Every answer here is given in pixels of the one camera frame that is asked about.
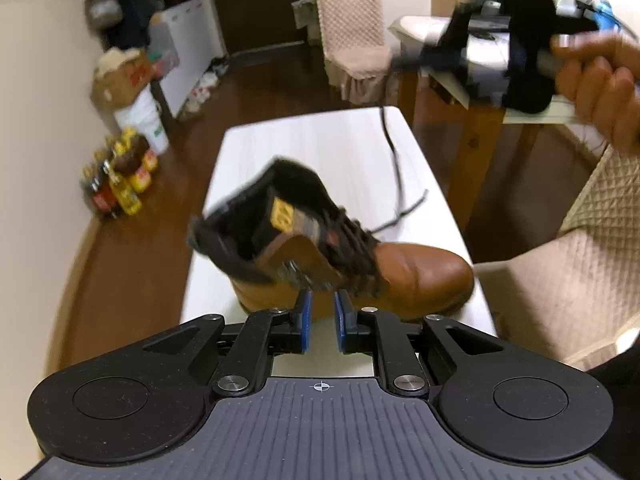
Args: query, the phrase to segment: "bottle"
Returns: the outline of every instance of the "bottle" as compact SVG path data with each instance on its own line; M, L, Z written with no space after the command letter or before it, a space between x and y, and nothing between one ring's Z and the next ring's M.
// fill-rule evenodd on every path
M142 202L140 202L136 192L133 191L127 179L111 167L109 161L105 161L105 168L109 174L109 186L118 199L118 203L126 214L135 215L142 207Z
M117 218L120 213L118 200L111 191L104 174L95 164L82 169L82 188L100 218Z
M107 147L107 150L109 150L110 153L113 153L113 147L115 146L117 140L117 137L113 137L110 135L104 136L104 145Z
M145 136L140 135L135 128L127 126L122 132L122 140L126 147L140 158L149 173L158 168L158 157L149 146L149 141Z
M132 150L127 150L120 141L114 147L113 160L115 171L121 173L133 186L136 193L142 193L151 184L151 175Z

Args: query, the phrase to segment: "door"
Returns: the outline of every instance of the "door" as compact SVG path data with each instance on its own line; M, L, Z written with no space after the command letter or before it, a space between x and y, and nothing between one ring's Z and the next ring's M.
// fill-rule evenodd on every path
M296 0L216 0L222 36L229 54L303 40L291 3Z

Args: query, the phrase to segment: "finger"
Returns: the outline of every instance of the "finger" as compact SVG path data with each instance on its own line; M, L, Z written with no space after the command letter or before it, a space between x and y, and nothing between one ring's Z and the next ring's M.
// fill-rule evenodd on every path
M560 95L574 102L580 78L582 78L582 63L570 59L556 76L556 90Z
M640 45L615 32L586 32L574 36L556 36L551 40L551 52L560 59L588 62L595 57L608 59L614 67L626 67L640 78Z
M591 123L596 104L611 76L611 65L603 57L597 57L582 71L575 95L575 113L584 122Z
M613 129L612 146L624 155L640 155L640 98L633 95L620 111Z
M609 142L618 115L634 92L634 77L627 68L617 69L607 82L593 112L593 125Z

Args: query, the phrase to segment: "chair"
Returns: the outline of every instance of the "chair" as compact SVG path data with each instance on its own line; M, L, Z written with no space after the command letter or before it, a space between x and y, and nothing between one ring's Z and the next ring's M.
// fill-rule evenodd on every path
M609 147L559 237L476 265L498 334L581 370L640 327L640 159Z
M316 1L329 84L352 104L378 101L391 60L382 0Z

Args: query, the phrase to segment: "metal screw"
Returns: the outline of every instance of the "metal screw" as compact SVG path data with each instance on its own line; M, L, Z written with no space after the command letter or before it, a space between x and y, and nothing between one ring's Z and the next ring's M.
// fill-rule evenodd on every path
M240 375L226 375L218 380L218 387L226 392L241 392L247 386L249 381Z
M424 388L424 379L417 375L401 375L394 379L394 384L399 390L415 392Z

